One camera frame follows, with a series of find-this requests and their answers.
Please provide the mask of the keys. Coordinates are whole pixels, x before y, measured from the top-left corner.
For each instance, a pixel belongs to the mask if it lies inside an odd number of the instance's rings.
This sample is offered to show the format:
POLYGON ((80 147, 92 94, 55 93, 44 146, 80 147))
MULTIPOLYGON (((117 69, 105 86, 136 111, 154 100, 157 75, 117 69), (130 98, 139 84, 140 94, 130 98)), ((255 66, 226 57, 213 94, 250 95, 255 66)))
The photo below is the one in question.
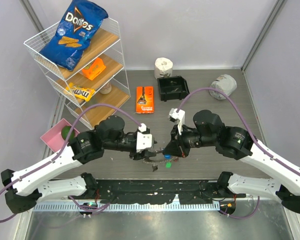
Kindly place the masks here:
POLYGON ((165 82, 165 92, 174 93, 182 89, 181 84, 177 80, 168 80, 165 82))

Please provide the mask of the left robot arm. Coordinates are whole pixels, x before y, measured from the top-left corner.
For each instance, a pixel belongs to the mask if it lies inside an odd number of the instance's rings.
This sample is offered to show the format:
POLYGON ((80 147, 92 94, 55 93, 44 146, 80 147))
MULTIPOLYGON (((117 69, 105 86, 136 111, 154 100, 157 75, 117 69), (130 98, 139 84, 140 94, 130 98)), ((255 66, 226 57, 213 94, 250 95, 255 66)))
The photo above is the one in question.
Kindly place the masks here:
POLYGON ((83 173, 72 179, 56 180, 58 175, 101 158, 105 150, 128 152, 133 160, 154 156, 150 150, 156 144, 150 129, 143 123, 135 132, 124 132, 125 122, 116 115, 109 116, 93 130, 79 133, 64 149, 19 171, 6 169, 1 173, 4 197, 14 214, 32 209, 45 199, 78 196, 91 199, 97 193, 93 176, 83 173))

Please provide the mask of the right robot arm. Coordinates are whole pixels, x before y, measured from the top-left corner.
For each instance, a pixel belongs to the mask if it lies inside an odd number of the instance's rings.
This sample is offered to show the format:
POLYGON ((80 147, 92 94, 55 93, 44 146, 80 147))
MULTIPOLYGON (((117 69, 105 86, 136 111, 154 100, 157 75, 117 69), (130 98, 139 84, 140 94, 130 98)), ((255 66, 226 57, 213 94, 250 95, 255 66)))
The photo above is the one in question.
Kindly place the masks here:
POLYGON ((220 155, 242 161, 269 176, 254 178, 223 171, 216 185, 220 196, 246 194, 269 198, 300 214, 300 167, 270 150, 247 130, 226 126, 219 115, 209 110, 193 116, 194 128, 184 124, 183 110, 171 109, 169 119, 175 124, 163 154, 186 158, 191 149, 214 147, 220 155))

